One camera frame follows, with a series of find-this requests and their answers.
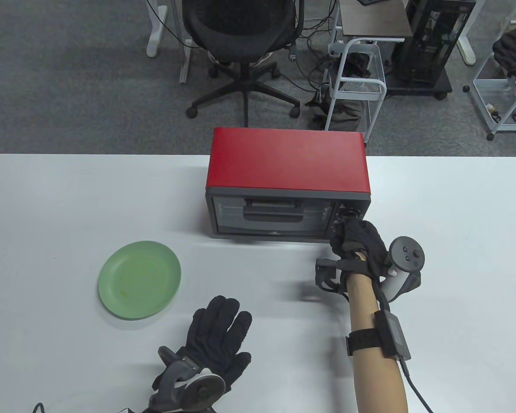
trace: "black mesh chair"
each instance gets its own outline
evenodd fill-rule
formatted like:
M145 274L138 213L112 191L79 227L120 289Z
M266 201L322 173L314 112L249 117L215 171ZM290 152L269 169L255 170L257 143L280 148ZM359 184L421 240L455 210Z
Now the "black mesh chair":
M299 0L298 24L295 0L183 0L185 29L193 41L208 50L220 62L240 63L240 73L215 63L209 76L222 72L233 82L191 104L185 112L195 118L197 108L211 100L233 92L243 93L245 127L249 125L249 92L260 92L294 105L290 116L300 115L300 102L291 96L258 81L270 74L280 77L277 63L251 68L268 52L294 45L304 25L304 0Z

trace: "computer case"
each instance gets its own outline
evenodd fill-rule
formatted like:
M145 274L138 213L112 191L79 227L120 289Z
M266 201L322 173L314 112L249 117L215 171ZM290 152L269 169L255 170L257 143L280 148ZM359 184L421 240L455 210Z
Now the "computer case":
M394 49L394 76L435 85L474 4L475 0L409 0L407 18L413 37Z

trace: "glove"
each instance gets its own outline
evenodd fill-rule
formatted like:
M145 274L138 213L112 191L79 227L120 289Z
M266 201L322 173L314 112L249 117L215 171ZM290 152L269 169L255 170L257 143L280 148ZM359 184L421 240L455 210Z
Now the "glove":
M214 297L206 309L195 311L187 332L187 342L176 352L222 377L225 393L231 390L251 358L250 353L238 351L252 323L252 315L247 311L237 315L238 311L239 301L236 299L221 295ZM154 380L154 390L158 389L162 374Z
M344 219L335 228L335 236L331 239L332 251L343 260L341 287L346 291L346 280L352 273L364 274L380 283L390 267L390 258L382 238L375 226L368 221L357 218ZM356 253L362 253L366 261Z

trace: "red oven top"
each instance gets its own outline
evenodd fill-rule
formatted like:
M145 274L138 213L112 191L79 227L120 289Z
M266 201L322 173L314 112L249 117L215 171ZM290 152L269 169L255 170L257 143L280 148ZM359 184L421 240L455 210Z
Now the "red oven top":
M208 187L370 193L363 135L216 128Z

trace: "green plate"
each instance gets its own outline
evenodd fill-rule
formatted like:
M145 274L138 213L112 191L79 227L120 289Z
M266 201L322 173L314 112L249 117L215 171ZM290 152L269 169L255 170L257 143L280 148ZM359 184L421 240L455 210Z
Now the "green plate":
M180 285L174 252L159 242L139 241L109 257L99 274L99 297L114 315L137 320L162 310Z

